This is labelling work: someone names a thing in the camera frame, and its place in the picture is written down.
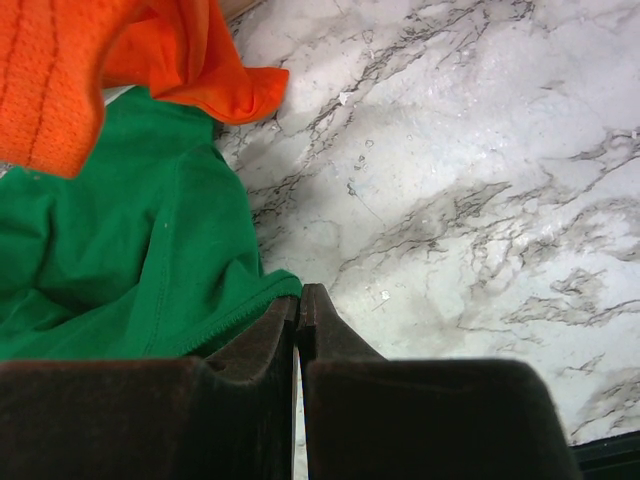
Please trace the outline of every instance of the green towel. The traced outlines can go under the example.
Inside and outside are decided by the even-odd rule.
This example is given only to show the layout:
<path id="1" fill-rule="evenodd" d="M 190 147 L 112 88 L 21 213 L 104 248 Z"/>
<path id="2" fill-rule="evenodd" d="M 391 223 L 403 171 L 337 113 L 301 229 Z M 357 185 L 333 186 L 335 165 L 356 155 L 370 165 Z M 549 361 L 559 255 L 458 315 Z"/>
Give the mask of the green towel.
<path id="1" fill-rule="evenodd" d="M 74 180 L 0 180 L 0 359 L 208 354 L 279 296 L 214 121 L 133 89 Z"/>

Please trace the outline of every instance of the white speck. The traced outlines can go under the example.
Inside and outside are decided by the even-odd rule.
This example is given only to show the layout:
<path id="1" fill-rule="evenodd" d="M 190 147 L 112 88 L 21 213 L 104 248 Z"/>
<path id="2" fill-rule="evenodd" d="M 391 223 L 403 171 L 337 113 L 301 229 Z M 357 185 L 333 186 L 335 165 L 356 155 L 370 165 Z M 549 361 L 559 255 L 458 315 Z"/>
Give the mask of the white speck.
<path id="1" fill-rule="evenodd" d="M 338 100 L 340 100 L 340 103 L 344 106 L 347 104 L 347 100 L 349 100 L 349 97 L 353 95 L 353 93 L 351 92 L 340 92 L 340 95 L 338 95 Z"/>

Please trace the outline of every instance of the orange cloth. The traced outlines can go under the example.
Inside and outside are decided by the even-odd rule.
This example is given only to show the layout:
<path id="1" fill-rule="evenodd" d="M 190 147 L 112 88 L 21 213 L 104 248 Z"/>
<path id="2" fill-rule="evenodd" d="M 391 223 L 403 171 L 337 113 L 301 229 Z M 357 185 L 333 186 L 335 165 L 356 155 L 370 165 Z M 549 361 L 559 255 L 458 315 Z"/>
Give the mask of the orange cloth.
<path id="1" fill-rule="evenodd" d="M 0 160 L 77 175 L 102 127 L 102 86 L 145 85 L 242 124 L 272 113 L 287 79 L 242 65 L 217 0 L 3 0 Z"/>

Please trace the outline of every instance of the garment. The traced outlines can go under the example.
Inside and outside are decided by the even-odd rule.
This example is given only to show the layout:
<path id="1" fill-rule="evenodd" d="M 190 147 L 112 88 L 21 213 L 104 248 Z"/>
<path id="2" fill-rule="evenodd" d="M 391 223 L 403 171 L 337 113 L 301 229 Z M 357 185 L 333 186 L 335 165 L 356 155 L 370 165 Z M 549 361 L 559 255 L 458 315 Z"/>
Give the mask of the garment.
<path id="1" fill-rule="evenodd" d="M 0 159 L 77 175 L 103 123 L 103 86 L 148 86 L 242 124 L 278 107 L 287 78 L 244 68 L 218 0 L 4 0 Z"/>
<path id="2" fill-rule="evenodd" d="M 0 180 L 0 359 L 210 353 L 293 275 L 265 275 L 246 191 L 214 121 L 132 89 L 73 180 Z"/>

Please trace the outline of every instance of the white marble countertop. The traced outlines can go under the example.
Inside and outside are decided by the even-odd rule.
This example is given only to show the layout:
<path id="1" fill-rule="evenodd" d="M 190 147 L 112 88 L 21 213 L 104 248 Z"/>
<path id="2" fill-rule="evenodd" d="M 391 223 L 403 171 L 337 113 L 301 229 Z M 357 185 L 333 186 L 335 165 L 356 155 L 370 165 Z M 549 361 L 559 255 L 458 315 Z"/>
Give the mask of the white marble countertop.
<path id="1" fill-rule="evenodd" d="M 236 41 L 288 97 L 220 140 L 267 269 L 387 357 L 524 360 L 571 443 L 640 429 L 639 12 L 267 0 Z"/>

